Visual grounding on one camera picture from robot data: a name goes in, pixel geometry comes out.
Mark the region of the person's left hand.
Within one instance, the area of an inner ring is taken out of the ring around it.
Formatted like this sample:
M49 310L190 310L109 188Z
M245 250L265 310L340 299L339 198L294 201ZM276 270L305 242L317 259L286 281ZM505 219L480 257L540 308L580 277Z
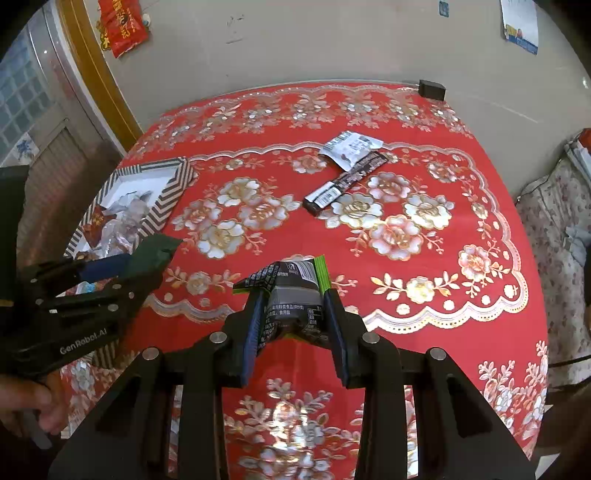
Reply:
M24 436L18 413L24 410L39 412L40 428L59 435L65 428L68 407L59 371L44 377L39 383L1 376L1 423L17 436Z

